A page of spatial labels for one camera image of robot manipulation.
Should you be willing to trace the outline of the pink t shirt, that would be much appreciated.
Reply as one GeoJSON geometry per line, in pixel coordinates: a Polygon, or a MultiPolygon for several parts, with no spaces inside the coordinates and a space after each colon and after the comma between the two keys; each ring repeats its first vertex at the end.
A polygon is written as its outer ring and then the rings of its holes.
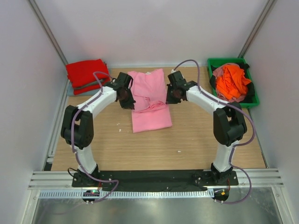
{"type": "Polygon", "coordinates": [[[132,111],[133,133],[171,127],[163,69],[147,73],[130,71],[128,74],[133,78],[131,92],[135,100],[132,111]]]}

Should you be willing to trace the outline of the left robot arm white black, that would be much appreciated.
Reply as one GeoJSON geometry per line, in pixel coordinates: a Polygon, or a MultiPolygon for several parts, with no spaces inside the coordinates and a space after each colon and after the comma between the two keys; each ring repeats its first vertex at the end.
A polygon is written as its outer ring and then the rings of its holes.
{"type": "Polygon", "coordinates": [[[96,116],[117,101],[123,109],[135,108],[131,92],[133,78],[130,75],[121,72],[117,78],[102,84],[98,74],[108,75],[104,72],[93,73],[100,86],[98,92],[77,106],[67,106],[64,112],[61,137],[71,146],[78,163],[78,169],[72,175],[73,187],[95,187],[98,183],[105,182],[100,179],[99,167],[91,147],[94,137],[93,121],[96,116]]]}

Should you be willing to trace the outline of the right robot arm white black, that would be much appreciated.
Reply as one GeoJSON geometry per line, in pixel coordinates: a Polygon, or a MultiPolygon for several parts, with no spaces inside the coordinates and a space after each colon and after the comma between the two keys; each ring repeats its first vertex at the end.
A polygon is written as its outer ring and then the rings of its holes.
{"type": "Polygon", "coordinates": [[[180,71],[168,75],[167,104],[182,100],[192,102],[213,117],[213,133],[218,142],[215,160],[211,164],[211,181],[221,185],[232,174],[232,157],[236,145],[247,132],[243,113],[238,104],[225,103],[202,89],[194,81],[187,82],[180,71]]]}

